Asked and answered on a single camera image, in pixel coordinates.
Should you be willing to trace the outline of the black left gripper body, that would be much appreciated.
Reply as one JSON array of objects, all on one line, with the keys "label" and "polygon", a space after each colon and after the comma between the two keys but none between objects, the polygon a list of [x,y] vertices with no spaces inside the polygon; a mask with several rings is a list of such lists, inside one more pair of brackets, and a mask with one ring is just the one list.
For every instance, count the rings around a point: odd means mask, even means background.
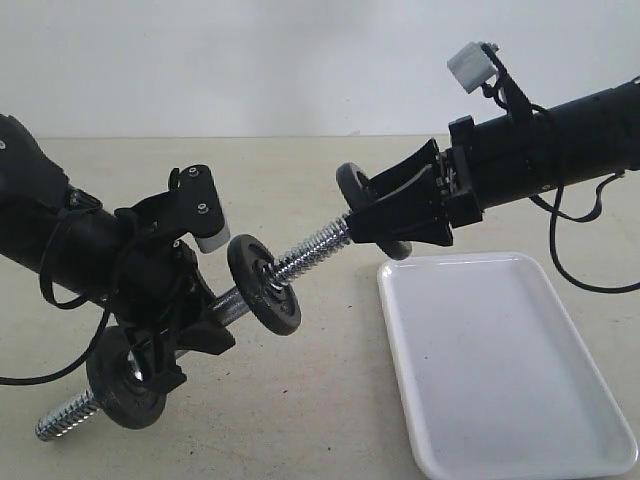
[{"label": "black left gripper body", "polygon": [[114,215],[125,245],[116,258],[112,312],[126,328],[166,323],[199,289],[196,254],[181,238],[201,222],[183,207],[119,208]]}]

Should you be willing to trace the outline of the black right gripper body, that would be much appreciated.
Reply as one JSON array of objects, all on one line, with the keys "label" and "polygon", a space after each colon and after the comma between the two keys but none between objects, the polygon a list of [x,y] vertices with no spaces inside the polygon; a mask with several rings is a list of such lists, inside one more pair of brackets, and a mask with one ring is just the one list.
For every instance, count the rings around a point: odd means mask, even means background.
[{"label": "black right gripper body", "polygon": [[451,122],[448,126],[451,145],[437,154],[436,183],[441,199],[437,226],[440,229],[455,229],[483,220],[469,164],[474,127],[469,115]]}]

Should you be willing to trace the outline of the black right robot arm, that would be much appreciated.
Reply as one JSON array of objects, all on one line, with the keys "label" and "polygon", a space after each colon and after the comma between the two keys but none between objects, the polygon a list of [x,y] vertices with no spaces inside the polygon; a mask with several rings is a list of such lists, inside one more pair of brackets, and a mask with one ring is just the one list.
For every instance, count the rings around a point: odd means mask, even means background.
[{"label": "black right robot arm", "polygon": [[453,243],[453,229],[506,203],[639,167],[639,85],[605,89],[545,112],[520,105],[482,123],[449,126],[450,145],[429,139],[373,176],[352,164],[336,178],[356,243]]}]

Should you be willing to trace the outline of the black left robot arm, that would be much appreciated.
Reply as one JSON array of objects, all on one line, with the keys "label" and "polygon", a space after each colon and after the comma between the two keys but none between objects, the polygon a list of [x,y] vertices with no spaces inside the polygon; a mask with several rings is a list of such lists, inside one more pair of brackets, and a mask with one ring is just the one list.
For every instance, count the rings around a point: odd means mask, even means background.
[{"label": "black left robot arm", "polygon": [[2,255],[33,271],[55,308],[90,303],[102,311],[75,367],[99,376],[134,360],[137,383],[166,394],[186,380],[177,352],[231,349],[234,337],[212,313],[216,297],[197,262],[228,238],[209,167],[176,168],[163,192],[108,211],[17,118],[2,117]]}]

